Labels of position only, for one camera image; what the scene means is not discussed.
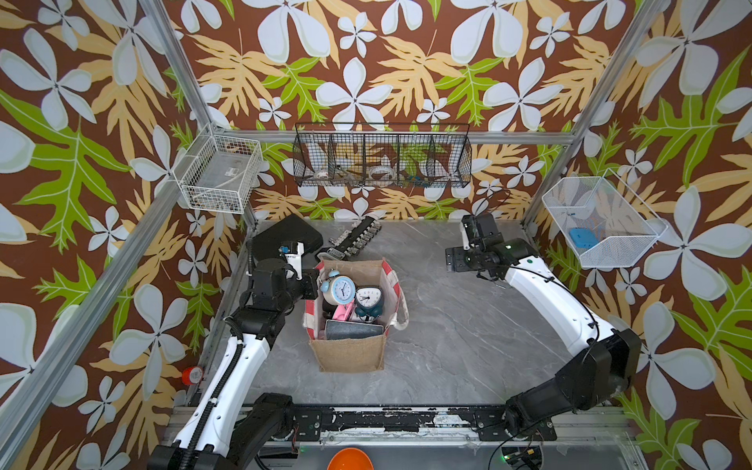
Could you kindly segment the light blue twin-bell alarm clock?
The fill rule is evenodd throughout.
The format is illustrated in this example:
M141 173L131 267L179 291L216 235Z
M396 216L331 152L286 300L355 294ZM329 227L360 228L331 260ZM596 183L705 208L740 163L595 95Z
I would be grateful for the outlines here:
M333 306L346 306L356 297L356 284L350 276L339 270L330 270L320 285L325 302Z

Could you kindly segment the pink twin-bell alarm clock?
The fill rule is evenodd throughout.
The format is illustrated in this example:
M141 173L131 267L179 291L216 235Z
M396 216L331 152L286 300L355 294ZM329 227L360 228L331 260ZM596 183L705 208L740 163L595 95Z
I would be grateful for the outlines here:
M346 305L338 305L337 309L335 309L335 313L332 316L332 319L335 321L349 321L354 312L355 306L355 302L350 302Z

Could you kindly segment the mirror digital clock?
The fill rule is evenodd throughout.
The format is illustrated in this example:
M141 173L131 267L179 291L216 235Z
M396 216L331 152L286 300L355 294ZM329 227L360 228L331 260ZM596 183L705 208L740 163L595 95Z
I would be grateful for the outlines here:
M327 341L366 339L381 336L384 332L384 326L376 323L329 319L326 321L324 337Z

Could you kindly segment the canvas bag with red sides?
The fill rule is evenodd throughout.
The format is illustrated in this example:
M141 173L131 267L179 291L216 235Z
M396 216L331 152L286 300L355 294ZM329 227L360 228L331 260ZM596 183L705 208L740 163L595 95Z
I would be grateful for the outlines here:
M407 298L397 272L385 258L361 262L326 260L319 262L316 270L319 284L335 270L352 278L358 287L380 288L385 297L383 315L376 320L382 331L378 335L360 339L328 339L325 334L324 294L318 293L316 299L305 302L303 327L319 369L334 373L366 373L383 369L389 335L409 326Z

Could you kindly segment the dark green alarm clock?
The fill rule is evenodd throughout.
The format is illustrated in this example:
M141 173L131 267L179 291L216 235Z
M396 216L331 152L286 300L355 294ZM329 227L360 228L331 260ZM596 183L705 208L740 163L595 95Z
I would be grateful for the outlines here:
M354 316L357 320L370 323L383 313L384 296L379 287L362 287L354 297Z

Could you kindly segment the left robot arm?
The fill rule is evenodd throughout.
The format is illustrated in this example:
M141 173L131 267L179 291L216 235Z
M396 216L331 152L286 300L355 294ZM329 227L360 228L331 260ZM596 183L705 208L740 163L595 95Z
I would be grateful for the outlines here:
M293 400L265 393L239 416L248 391L301 300L317 292L317 272L305 269L305 245L285 241L275 258L249 262L249 287L225 323L231 335L215 376L191 417L168 446L157 446L150 469L245 469L272 438L294 428Z

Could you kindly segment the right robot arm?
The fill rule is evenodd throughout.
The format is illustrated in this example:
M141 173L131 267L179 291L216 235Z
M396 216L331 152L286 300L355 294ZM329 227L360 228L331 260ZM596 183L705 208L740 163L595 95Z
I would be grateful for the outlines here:
M448 271L505 281L532 304L572 356L554 378L506 401L503 426L509 436L530 436L554 416L591 409L633 385L640 356L638 334L597 317L558 280L531 244L505 239L489 213L466 215L460 224L463 244L446 249Z

